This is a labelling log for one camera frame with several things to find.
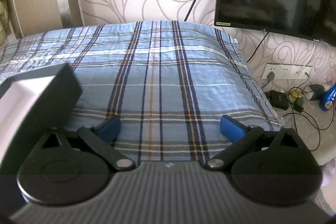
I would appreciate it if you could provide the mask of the dark box with white interior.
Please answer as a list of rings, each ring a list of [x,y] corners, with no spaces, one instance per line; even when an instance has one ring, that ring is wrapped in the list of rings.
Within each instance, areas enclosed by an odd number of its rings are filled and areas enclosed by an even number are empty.
[[[41,135],[65,124],[81,94],[68,63],[7,77],[1,84],[1,166],[19,166]]]

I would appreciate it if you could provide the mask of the black power adapter box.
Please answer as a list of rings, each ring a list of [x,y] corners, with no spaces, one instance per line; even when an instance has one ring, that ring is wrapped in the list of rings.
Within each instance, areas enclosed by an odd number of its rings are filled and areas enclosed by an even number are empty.
[[[272,90],[270,91],[270,104],[277,109],[287,110],[289,107],[288,97],[283,92]]]

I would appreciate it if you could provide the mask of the blue plaid cloth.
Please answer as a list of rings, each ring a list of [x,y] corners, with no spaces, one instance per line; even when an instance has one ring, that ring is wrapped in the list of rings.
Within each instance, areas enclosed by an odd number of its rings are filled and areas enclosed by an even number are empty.
[[[64,62],[83,91],[66,129],[119,115],[114,146],[136,162],[213,157],[229,145],[224,115],[282,126],[238,41],[216,28],[149,21],[31,35],[1,48],[1,79]]]

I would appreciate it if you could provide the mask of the purple plastic bottle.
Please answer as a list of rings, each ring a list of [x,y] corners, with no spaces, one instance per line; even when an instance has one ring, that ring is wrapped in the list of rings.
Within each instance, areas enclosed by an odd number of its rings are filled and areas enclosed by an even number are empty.
[[[322,177],[323,177],[321,186],[327,186],[330,183],[335,173],[335,159],[331,159],[326,164],[324,164],[321,167],[321,170],[322,170]]]

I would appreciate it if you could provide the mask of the blue glass bottle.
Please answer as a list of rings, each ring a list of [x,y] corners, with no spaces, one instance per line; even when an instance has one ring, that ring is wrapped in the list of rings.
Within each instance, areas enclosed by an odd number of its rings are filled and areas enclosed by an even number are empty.
[[[331,110],[335,103],[335,91],[336,91],[336,84],[334,84],[331,88],[329,88],[322,96],[319,107],[322,111]]]

